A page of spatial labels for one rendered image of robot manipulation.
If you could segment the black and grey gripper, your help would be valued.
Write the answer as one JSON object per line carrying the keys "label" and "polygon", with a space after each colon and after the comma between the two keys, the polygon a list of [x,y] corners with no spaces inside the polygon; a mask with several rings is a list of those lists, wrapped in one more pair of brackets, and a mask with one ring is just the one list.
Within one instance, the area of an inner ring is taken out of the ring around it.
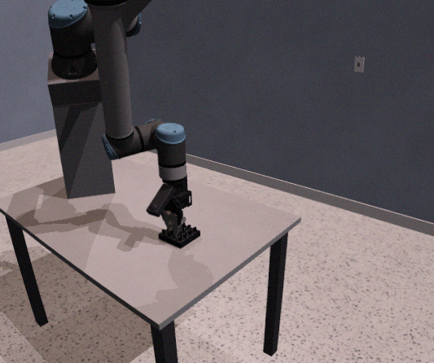
{"label": "black and grey gripper", "polygon": [[[176,238],[178,236],[181,225],[186,221],[186,217],[183,216],[182,209],[185,207],[190,207],[192,205],[191,191],[187,189],[187,175],[180,180],[167,181],[162,179],[162,182],[174,186],[176,189],[175,193],[173,194],[173,197],[168,202],[164,211],[161,213],[161,216],[168,228],[169,233],[171,234],[172,237],[174,235],[174,237]],[[179,184],[175,184],[175,183],[179,183]],[[191,202],[189,196],[191,197]],[[186,198],[188,198],[188,202]],[[173,224],[173,229],[172,229],[172,224]]]}

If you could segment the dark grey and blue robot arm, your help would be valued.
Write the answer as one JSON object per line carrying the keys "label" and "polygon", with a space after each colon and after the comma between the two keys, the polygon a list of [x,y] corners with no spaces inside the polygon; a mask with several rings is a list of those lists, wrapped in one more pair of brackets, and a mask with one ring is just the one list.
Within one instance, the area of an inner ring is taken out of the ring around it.
{"label": "dark grey and blue robot arm", "polygon": [[54,50],[51,68],[57,77],[76,80],[98,67],[106,126],[102,141],[109,159],[156,149],[160,178],[176,181],[186,176],[185,129],[156,119],[132,126],[126,38],[139,33],[140,12],[150,1],[55,2],[48,11]]}

